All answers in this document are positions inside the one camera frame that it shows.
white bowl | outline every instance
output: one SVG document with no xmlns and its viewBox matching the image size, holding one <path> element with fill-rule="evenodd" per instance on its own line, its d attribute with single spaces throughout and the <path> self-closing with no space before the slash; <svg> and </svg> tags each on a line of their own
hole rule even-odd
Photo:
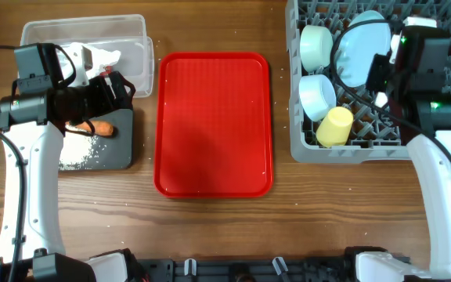
<svg viewBox="0 0 451 282">
<path fill-rule="evenodd" d="M 301 62 L 308 72 L 315 71 L 319 66 L 330 64 L 330 52 L 334 40 L 326 27 L 308 25 L 301 34 Z"/>
<path fill-rule="evenodd" d="M 366 11 L 359 14 L 350 24 L 364 20 L 383 20 L 377 11 Z M 364 85 L 375 54 L 387 55 L 391 48 L 391 30 L 388 23 L 371 23 L 349 31 L 341 40 L 341 54 L 336 61 L 337 69 L 341 67 L 342 81 L 349 87 Z"/>
<path fill-rule="evenodd" d="M 322 74 L 302 77 L 298 91 L 304 112 L 312 121 L 322 120 L 337 105 L 334 86 Z"/>
</svg>

clear plastic container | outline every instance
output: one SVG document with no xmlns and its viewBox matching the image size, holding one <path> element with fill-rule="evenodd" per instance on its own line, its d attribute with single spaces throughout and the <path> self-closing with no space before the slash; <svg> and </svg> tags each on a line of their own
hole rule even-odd
<svg viewBox="0 0 451 282">
<path fill-rule="evenodd" d="M 119 50 L 121 58 L 113 71 L 120 71 L 136 87 L 135 97 L 147 97 L 153 91 L 153 43 L 141 15 L 43 20 L 23 27 L 20 45 L 46 42 L 63 47 L 80 42 L 106 51 Z"/>
</svg>

plastic bin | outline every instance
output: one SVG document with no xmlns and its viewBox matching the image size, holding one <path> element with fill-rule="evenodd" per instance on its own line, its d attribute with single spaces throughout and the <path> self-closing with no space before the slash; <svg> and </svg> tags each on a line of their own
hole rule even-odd
<svg viewBox="0 0 451 282">
<path fill-rule="evenodd" d="M 385 19 L 404 20 L 410 15 L 436 19 L 438 26 L 451 34 L 451 0 L 288 0 L 285 8 L 287 50 L 290 53 L 290 151 L 292 157 L 305 163 L 361 163 L 369 160 L 410 159 L 402 146 L 398 128 L 389 128 L 379 120 L 377 113 L 357 103 L 334 84 L 337 105 L 347 107 L 355 115 L 353 130 L 345 146 L 324 148 L 316 142 L 319 122 L 305 116 L 298 95 L 302 75 L 328 74 L 320 68 L 304 73 L 300 58 L 300 35 L 308 25 L 326 26 L 334 40 L 360 13 L 374 9 Z M 451 48 L 446 68 L 444 92 L 451 93 Z M 358 94 L 371 99 L 364 86 Z"/>
<path fill-rule="evenodd" d="M 43 20 L 23 27 L 20 45 L 44 42 L 63 47 L 80 42 L 107 51 L 119 50 L 121 58 L 113 70 L 120 71 L 136 87 L 135 97 L 147 97 L 153 91 L 153 43 L 146 36 L 146 22 L 140 15 Z"/>
</svg>

table surface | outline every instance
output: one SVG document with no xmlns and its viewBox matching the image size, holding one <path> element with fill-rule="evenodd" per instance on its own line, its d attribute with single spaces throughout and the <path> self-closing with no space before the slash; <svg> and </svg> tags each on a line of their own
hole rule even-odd
<svg viewBox="0 0 451 282">
<path fill-rule="evenodd" d="M 139 13 L 157 59 L 173 51 L 255 51 L 269 62 L 272 82 L 274 184 L 269 193 L 231 200 L 161 196 L 153 186 L 156 86 L 151 97 L 134 102 L 135 161 L 129 169 L 60 173 L 67 255 L 86 259 L 130 248 L 139 259 L 295 259 L 373 245 L 428 266 L 428 225 L 410 161 L 328 165 L 300 164 L 291 157 L 284 1 L 57 3 L 0 0 L 0 45 L 18 45 L 29 21 Z M 15 78 L 13 53 L 0 50 L 0 99 L 10 94 Z M 0 230 L 4 193 L 0 142 Z"/>
</svg>

white cup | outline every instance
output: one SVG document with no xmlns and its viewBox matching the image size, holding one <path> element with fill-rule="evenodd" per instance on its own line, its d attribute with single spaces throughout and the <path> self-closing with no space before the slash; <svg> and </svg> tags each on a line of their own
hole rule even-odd
<svg viewBox="0 0 451 282">
<path fill-rule="evenodd" d="M 301 61 L 306 71 L 311 72 L 319 66 L 330 64 L 330 52 L 334 41 L 326 27 L 308 25 L 301 34 Z"/>
<path fill-rule="evenodd" d="M 334 86 L 322 74 L 302 77 L 298 83 L 298 93 L 304 112 L 312 121 L 322 120 L 337 105 Z"/>
</svg>

